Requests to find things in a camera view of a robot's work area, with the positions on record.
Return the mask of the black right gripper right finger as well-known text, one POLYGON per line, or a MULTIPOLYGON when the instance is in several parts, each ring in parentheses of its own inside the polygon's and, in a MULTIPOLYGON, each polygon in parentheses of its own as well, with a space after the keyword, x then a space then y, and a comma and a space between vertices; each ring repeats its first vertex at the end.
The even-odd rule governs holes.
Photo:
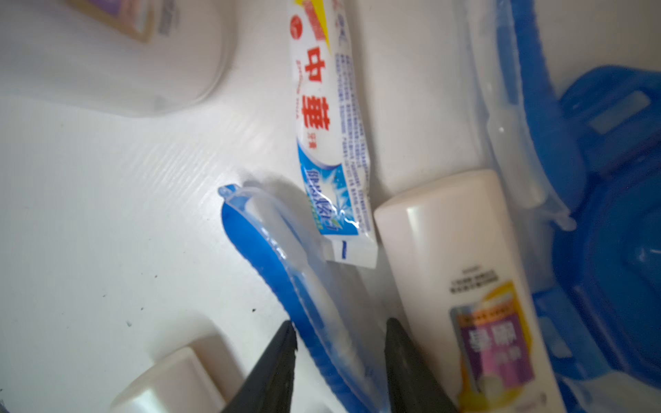
POLYGON ((392 413, 458 413, 397 318, 387 320, 387 388, 392 413))

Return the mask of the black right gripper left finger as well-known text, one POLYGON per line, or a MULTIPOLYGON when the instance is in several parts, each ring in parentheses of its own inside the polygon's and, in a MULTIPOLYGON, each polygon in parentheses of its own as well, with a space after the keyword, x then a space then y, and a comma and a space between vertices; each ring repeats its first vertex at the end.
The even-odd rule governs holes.
POLYGON ((222 413, 289 413, 297 349, 294 325, 285 321, 222 413))

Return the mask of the toothpaste tube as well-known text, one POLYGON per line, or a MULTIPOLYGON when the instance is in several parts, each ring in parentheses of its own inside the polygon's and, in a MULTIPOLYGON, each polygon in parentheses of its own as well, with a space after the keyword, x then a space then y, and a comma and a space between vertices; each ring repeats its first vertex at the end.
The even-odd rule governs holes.
POLYGON ((328 259, 375 268, 370 158, 342 1, 287 2, 301 175, 328 259))

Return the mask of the clear plastic container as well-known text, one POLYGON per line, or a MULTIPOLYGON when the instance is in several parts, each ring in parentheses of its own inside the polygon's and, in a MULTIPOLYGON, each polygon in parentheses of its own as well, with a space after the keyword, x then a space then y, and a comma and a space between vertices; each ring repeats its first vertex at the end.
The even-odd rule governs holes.
POLYGON ((3 93, 147 117, 199 103, 227 62, 213 1, 4 1, 3 93))

